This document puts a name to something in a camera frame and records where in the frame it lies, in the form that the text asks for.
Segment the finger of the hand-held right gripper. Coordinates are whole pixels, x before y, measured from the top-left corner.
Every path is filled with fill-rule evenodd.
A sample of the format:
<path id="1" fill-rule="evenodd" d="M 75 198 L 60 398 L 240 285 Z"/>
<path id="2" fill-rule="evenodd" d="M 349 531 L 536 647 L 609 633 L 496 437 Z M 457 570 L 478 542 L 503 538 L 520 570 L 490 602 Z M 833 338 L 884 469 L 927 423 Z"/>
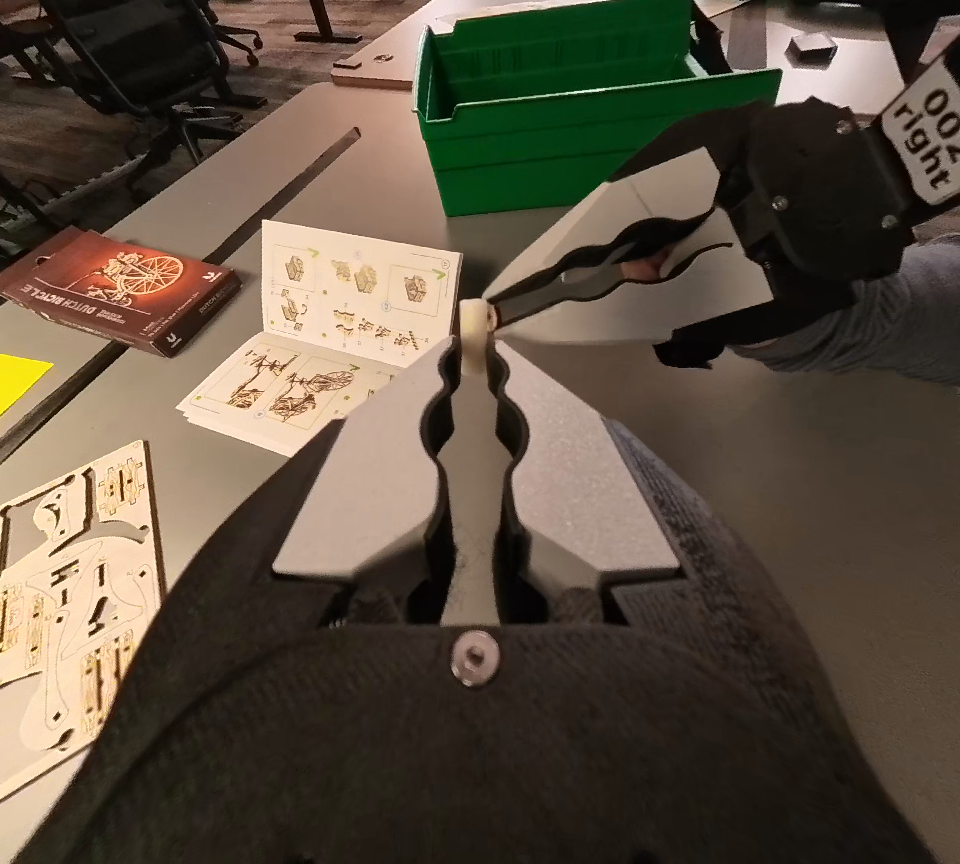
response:
<path id="1" fill-rule="evenodd" d="M 707 246 L 732 244 L 750 259 L 722 198 L 745 169 L 752 124 L 766 111 L 765 103 L 749 103 L 667 128 L 522 251 L 482 298 L 492 304 L 557 281 L 578 284 L 665 248 L 671 253 L 659 280 Z"/>
<path id="2" fill-rule="evenodd" d="M 557 281 L 544 290 L 491 304 L 498 337 L 558 345 L 668 341 L 677 330 L 773 301 L 761 265 L 732 244 L 693 252 L 668 277 L 626 279 L 618 266 L 578 284 Z"/>

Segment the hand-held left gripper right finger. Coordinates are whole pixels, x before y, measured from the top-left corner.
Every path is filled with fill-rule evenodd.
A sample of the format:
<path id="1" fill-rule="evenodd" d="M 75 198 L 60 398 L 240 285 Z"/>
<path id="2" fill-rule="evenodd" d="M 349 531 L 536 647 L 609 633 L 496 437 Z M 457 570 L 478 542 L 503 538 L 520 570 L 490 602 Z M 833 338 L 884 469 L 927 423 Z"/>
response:
<path id="1" fill-rule="evenodd" d="M 494 541 L 504 623 L 550 620 L 565 594 L 671 580 L 673 540 L 606 419 L 504 342 L 490 346 L 496 436 L 510 454 Z"/>

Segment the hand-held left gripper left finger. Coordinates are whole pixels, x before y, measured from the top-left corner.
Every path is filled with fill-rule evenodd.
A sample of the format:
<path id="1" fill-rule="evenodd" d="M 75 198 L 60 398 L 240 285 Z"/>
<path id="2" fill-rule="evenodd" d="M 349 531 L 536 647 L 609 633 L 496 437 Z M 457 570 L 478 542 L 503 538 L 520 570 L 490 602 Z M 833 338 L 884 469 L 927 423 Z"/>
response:
<path id="1" fill-rule="evenodd" d="M 284 578 L 387 592 L 438 624 L 457 558 L 440 451 L 454 433 L 460 341 L 448 336 L 342 423 L 274 559 Z"/>

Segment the small white round piece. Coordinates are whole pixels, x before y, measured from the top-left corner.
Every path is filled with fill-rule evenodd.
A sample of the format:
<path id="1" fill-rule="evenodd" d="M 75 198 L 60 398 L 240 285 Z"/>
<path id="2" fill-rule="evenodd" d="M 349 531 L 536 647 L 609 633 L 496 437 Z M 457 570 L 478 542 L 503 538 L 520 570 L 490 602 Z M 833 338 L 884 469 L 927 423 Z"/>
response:
<path id="1" fill-rule="evenodd" d="M 459 305 L 462 376 L 486 374 L 487 350 L 498 329 L 496 307 L 481 297 L 465 299 Z"/>

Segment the person's right forearm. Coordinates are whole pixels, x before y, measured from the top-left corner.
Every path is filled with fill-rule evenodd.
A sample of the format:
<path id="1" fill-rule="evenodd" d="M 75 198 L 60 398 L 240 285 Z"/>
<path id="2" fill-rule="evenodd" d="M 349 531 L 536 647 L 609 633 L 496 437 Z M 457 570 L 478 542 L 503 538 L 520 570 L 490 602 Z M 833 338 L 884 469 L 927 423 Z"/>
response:
<path id="1" fill-rule="evenodd" d="M 959 235 L 908 247 L 897 273 L 864 283 L 857 300 L 780 339 L 731 345 L 780 373 L 883 370 L 959 387 Z"/>

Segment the wooden parts sheet with slots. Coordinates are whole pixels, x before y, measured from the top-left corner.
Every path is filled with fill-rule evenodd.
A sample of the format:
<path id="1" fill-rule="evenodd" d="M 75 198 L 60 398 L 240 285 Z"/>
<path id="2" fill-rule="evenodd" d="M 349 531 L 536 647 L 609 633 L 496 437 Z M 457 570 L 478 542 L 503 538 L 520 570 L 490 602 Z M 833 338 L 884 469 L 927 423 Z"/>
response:
<path id="1" fill-rule="evenodd" d="M 98 738 L 166 595 L 149 445 L 2 505 L 1 798 Z"/>

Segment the green plastic bin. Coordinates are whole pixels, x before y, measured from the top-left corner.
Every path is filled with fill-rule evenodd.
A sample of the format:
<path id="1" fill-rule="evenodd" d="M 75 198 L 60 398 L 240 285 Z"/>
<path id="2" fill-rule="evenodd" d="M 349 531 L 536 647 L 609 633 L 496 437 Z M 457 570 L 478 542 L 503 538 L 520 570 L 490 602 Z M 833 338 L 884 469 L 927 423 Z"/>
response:
<path id="1" fill-rule="evenodd" d="M 667 127 L 774 103 L 781 69 L 693 52 L 694 0 L 606 0 L 424 29 L 414 110 L 448 217 L 576 204 Z"/>

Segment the small black square block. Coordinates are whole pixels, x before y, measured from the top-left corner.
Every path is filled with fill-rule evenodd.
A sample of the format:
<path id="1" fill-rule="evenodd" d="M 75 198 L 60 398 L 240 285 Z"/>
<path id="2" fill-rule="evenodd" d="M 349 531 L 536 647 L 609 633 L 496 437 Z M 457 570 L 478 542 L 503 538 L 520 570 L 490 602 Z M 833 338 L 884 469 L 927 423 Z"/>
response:
<path id="1" fill-rule="evenodd" d="M 797 67 L 825 68 L 834 61 L 838 45 L 822 32 L 798 33 L 786 49 L 786 56 Z"/>

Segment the white instruction booklet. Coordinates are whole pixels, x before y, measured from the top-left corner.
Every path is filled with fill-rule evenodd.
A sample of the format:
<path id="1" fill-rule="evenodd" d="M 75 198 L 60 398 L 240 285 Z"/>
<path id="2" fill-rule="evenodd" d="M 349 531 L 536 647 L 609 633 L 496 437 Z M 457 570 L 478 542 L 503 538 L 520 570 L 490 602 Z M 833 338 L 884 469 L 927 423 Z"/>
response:
<path id="1" fill-rule="evenodd" d="M 450 334 L 463 259 L 264 222 L 262 328 L 177 409 L 195 425 L 292 457 Z"/>

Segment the brown flat board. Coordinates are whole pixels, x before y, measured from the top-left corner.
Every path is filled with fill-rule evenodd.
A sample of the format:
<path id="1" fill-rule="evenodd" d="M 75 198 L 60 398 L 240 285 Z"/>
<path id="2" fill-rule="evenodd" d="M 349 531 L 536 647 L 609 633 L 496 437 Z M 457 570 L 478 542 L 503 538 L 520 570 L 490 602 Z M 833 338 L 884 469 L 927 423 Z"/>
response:
<path id="1" fill-rule="evenodd" d="M 331 79 L 339 86 L 409 92 L 413 88 L 418 52 L 357 53 L 336 61 Z"/>

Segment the brown bicycle kit box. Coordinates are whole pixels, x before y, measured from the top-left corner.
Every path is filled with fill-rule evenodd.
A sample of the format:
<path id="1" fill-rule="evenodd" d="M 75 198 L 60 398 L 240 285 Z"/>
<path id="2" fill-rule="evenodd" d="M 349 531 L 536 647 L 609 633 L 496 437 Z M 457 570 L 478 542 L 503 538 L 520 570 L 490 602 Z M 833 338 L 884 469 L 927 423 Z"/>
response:
<path id="1" fill-rule="evenodd" d="M 229 268 L 67 227 L 2 272 L 6 301 L 64 327 L 174 358 L 242 288 Z"/>

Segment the yellow flat sheet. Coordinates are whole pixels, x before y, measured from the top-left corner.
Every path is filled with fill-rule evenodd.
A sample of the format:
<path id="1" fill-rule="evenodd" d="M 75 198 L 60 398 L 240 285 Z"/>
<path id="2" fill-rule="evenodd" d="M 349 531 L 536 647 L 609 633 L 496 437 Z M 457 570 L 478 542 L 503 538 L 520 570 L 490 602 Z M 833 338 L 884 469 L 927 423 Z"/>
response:
<path id="1" fill-rule="evenodd" d="M 6 414 L 54 366 L 50 362 L 2 354 L 0 414 Z"/>

